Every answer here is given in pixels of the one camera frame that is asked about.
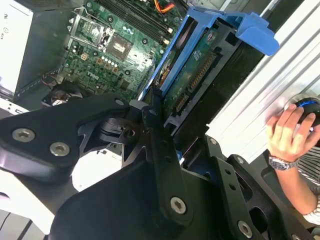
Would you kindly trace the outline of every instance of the blue drive cage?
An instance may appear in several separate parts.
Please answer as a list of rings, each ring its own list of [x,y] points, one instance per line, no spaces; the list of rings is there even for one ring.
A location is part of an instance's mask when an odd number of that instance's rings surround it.
[[[176,44],[176,41],[189,18],[193,18],[197,21],[197,25],[160,88],[163,96],[166,95],[172,83],[186,63],[188,57],[192,54],[205,29],[211,28],[217,20],[225,21],[226,24],[232,26],[235,29],[235,36],[238,39],[265,55],[271,56],[279,49],[279,44],[274,38],[274,32],[268,29],[269,23],[254,12],[251,14],[242,12],[227,13],[200,7],[190,8],[175,38],[139,96],[139,100],[146,96],[148,88],[159,74],[159,71],[161,71],[166,58],[171,52],[173,46]]]

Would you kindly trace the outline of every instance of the blue light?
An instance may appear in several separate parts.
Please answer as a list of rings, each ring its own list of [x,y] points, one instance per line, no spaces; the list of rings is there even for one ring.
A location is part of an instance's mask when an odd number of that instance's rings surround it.
[[[316,104],[316,102],[315,101],[306,101],[306,102],[301,103],[298,107],[303,107],[305,105],[310,105],[310,104]]]

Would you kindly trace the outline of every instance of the hand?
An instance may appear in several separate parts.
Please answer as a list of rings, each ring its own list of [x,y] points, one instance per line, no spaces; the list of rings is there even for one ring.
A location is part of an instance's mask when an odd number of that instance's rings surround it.
[[[267,146],[271,156],[294,162],[314,147],[320,139],[320,125],[310,128],[316,119],[314,113],[310,113],[301,123],[294,136],[294,131],[299,119],[304,113],[303,107],[291,104],[281,116],[273,116],[267,123]]]

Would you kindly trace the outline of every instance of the finger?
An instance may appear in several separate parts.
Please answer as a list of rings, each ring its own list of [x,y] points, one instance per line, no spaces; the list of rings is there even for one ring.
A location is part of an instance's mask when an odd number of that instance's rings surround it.
[[[296,135],[293,139],[293,142],[292,142],[293,151],[299,152],[299,150],[301,150],[301,148],[304,148],[304,146],[306,144],[306,139],[307,139],[308,134],[310,132],[310,128],[311,128],[312,124],[314,123],[315,119],[316,119],[316,115],[314,113],[310,113],[302,121],[298,131],[296,132]]]
[[[313,131],[320,132],[320,124],[313,128]]]
[[[313,132],[306,138],[304,153],[307,153],[320,140],[320,125],[313,128]]]
[[[289,119],[286,121],[283,130],[281,139],[279,142],[279,148],[281,150],[287,149],[287,147],[290,147],[293,141],[293,134],[296,129],[296,126],[299,122],[299,119],[301,118],[302,114],[304,113],[304,109],[302,107],[298,107],[294,112],[291,114]]]
[[[266,123],[266,135],[269,139],[272,139],[272,137],[274,136],[274,132],[275,132],[275,127],[276,124],[278,122],[278,120],[280,119],[280,116],[272,116],[270,118],[270,120]]]
[[[283,112],[281,115],[279,121],[276,123],[274,134],[272,137],[272,141],[274,143],[279,143],[283,128],[287,122],[287,120],[290,118],[291,114],[296,110],[297,106],[294,104],[290,104],[290,106]]]

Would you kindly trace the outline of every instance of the shirt sleeve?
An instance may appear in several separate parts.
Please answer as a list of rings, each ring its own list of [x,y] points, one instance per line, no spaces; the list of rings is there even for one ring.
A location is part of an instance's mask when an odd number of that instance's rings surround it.
[[[309,223],[320,225],[320,187],[312,187],[311,191],[317,197],[316,209],[303,216]]]

